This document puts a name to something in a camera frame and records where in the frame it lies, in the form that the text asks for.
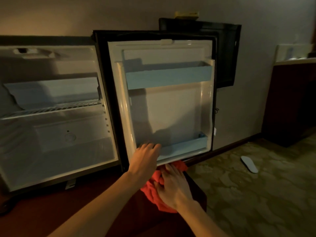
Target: white slipper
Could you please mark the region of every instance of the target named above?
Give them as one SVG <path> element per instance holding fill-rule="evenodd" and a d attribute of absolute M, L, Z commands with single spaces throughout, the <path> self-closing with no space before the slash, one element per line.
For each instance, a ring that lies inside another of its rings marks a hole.
<path fill-rule="evenodd" d="M 250 159 L 248 156 L 243 155 L 241 157 L 241 160 L 247 166 L 248 170 L 250 170 L 252 173 L 258 173 L 258 169 L 256 168 L 252 159 Z"/>

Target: mini fridge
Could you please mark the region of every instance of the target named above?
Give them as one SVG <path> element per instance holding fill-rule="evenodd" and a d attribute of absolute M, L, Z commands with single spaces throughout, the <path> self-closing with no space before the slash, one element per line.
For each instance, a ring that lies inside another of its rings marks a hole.
<path fill-rule="evenodd" d="M 216 38 L 94 31 L 0 37 L 0 175 L 9 193 L 121 165 L 162 144 L 157 165 L 211 150 Z"/>

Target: floor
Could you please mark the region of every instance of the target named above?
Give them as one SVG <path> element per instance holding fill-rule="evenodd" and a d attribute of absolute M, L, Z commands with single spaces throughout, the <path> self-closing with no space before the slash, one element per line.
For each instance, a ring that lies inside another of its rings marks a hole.
<path fill-rule="evenodd" d="M 258 139 L 188 174 L 208 197 L 208 215 L 230 236 L 316 236 L 316 134 L 288 148 Z"/>

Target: wall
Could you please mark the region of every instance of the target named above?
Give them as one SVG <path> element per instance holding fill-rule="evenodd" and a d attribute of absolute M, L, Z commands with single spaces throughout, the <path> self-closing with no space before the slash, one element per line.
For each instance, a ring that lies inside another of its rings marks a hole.
<path fill-rule="evenodd" d="M 214 149 L 259 133 L 276 45 L 309 43 L 315 0 L 1 0 L 0 35 L 90 35 L 157 30 L 159 17 L 198 10 L 199 20 L 242 24 L 236 80 L 218 90 Z"/>

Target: cleaning rag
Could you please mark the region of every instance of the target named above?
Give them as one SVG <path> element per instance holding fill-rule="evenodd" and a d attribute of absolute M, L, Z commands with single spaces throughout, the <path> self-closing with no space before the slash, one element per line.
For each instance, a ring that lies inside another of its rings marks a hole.
<path fill-rule="evenodd" d="M 187 171 L 188 167 L 182 160 L 178 160 L 172 163 L 174 167 L 176 167 L 180 171 Z M 168 212 L 168 213 L 177 213 L 177 211 L 168 205 L 166 205 L 159 197 L 156 187 L 154 185 L 154 181 L 159 183 L 160 185 L 164 185 L 165 181 L 161 175 L 160 170 L 156 170 L 153 176 L 147 181 L 147 183 L 140 190 L 144 192 L 146 197 L 149 199 L 151 203 L 157 205 L 158 210 Z"/>

